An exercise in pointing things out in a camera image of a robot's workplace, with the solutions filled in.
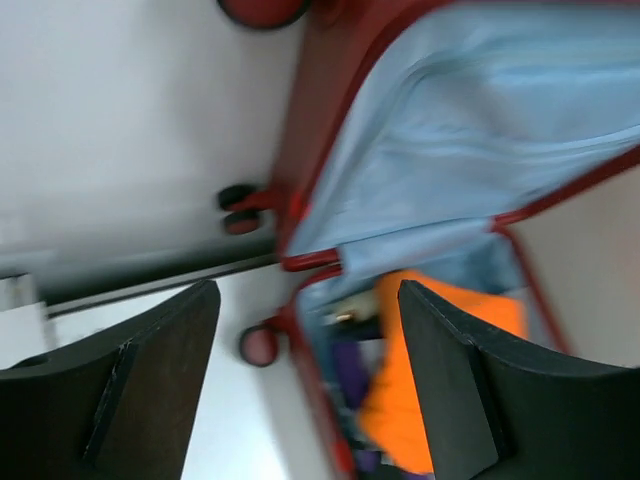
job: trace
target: white floor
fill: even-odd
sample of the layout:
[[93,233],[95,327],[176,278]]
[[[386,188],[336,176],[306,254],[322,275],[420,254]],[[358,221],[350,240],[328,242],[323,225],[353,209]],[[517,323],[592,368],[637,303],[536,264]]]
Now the white floor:
[[[218,280],[222,307],[183,480],[327,480],[330,472],[288,354],[255,369],[236,355],[238,334],[270,316],[300,277],[277,266]],[[179,290],[55,320],[61,344],[126,320]]]
[[640,365],[640,168],[517,226],[572,351]]

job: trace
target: open suitcase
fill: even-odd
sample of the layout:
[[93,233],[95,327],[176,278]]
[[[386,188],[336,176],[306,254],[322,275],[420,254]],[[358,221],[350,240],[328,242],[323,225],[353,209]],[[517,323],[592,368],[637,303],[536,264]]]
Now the open suitcase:
[[[278,353],[276,334],[286,334],[335,478],[355,479],[359,473],[332,394],[323,315],[329,304],[370,288],[379,275],[419,267],[488,293],[526,287],[532,331],[539,319],[539,335],[532,340],[571,353],[536,282],[535,265],[510,227],[640,162],[638,25],[640,8],[632,5],[336,0],[311,7],[271,182],[257,193],[232,187],[221,192],[220,203],[233,211],[226,226],[235,232],[253,228],[258,211],[273,210],[282,266],[322,267],[276,316],[245,331],[240,349],[249,363],[266,366]],[[465,385],[465,392],[475,393],[463,400],[443,391],[440,400],[425,406],[423,393],[429,389],[415,373],[428,364],[423,360],[451,361],[471,371],[476,364],[465,360],[464,348],[483,355],[493,348],[483,343],[486,332],[473,333],[477,325],[438,302],[415,286],[401,289],[405,334],[415,333],[407,336],[407,345],[427,430],[447,414],[447,405],[482,411],[487,419],[474,423],[477,415],[465,413],[461,422],[477,427],[476,447],[491,447],[470,449],[464,429],[448,432],[435,425],[443,442],[458,446],[460,458],[467,459],[447,457],[442,444],[432,445],[439,480],[604,478],[607,472],[608,478],[640,478],[638,467],[629,466],[635,463],[629,447],[638,441],[620,433],[640,426],[629,400],[638,394],[635,370],[576,361],[539,347],[528,351],[535,365],[516,367],[537,371],[541,383],[528,377],[525,383],[535,384],[529,393],[540,403],[517,428],[531,422],[535,429],[538,422],[550,435],[547,453],[536,451],[542,447],[535,441],[526,444],[539,455],[533,467],[517,460],[527,456],[517,445],[526,443],[524,437],[511,432],[517,441],[508,447],[508,440],[498,438],[501,428],[488,418],[478,378]],[[448,323],[436,318],[442,312],[448,312]],[[416,344],[421,329],[428,330],[425,342],[453,332],[453,340],[447,337],[451,358],[424,357],[428,345]],[[522,343],[516,347],[531,348]],[[495,355],[509,363],[509,354]],[[484,362],[491,370],[490,361]],[[425,375],[429,385],[441,385],[433,371]],[[556,380],[558,389],[546,391]],[[558,395],[560,403],[584,408],[564,419],[557,411],[545,412]],[[590,447],[576,440],[586,435],[582,427],[563,434],[567,421],[575,425],[585,417],[594,429],[587,435]],[[517,424],[513,418],[505,421]],[[615,439],[621,443],[612,446]],[[573,446],[585,458],[549,458],[554,449],[575,454]],[[627,453],[616,453],[623,450]],[[583,460],[588,468],[580,465]],[[462,466],[449,468],[447,461]]]

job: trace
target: clothing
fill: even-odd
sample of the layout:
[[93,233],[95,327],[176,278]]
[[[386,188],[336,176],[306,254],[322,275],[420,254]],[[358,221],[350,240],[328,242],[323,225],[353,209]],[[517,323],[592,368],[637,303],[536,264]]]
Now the clothing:
[[358,423],[395,465],[423,474],[433,472],[433,462],[402,331],[398,290],[403,280],[416,280],[461,310],[521,338],[526,337],[526,321],[524,308],[516,300],[454,287],[417,271],[394,272],[378,281],[375,291],[387,350]]
[[[367,322],[346,322],[332,325],[332,357],[345,409],[343,415],[355,417],[356,412],[369,390],[373,374],[378,370],[385,351],[377,317]],[[372,450],[372,445],[356,446],[353,442],[354,460],[363,480],[433,480],[432,475],[417,475],[404,472],[391,465],[385,465],[382,454]]]

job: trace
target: red wheel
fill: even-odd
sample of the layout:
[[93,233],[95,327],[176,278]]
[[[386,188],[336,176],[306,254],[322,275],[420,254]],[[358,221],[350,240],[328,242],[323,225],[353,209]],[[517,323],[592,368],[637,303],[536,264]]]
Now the red wheel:
[[260,213],[257,210],[233,212],[222,220],[224,231],[229,235],[244,235],[260,228]]
[[238,341],[240,358],[254,367],[271,365],[278,358],[279,350],[276,331],[266,325],[247,328]]
[[227,17],[251,30],[276,30],[291,25],[310,4],[311,0],[218,0]]

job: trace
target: packed items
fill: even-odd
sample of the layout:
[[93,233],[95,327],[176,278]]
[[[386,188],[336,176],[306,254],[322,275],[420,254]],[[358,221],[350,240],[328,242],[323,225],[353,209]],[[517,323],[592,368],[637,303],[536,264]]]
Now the packed items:
[[374,290],[335,305],[336,318],[346,310],[351,314],[351,320],[332,327],[332,355],[346,407],[358,411],[362,432],[393,464],[426,475],[433,472],[433,463],[402,332],[397,296],[403,280],[418,281],[456,307],[521,338],[527,336],[526,314],[517,300],[458,288],[415,270],[384,275]]

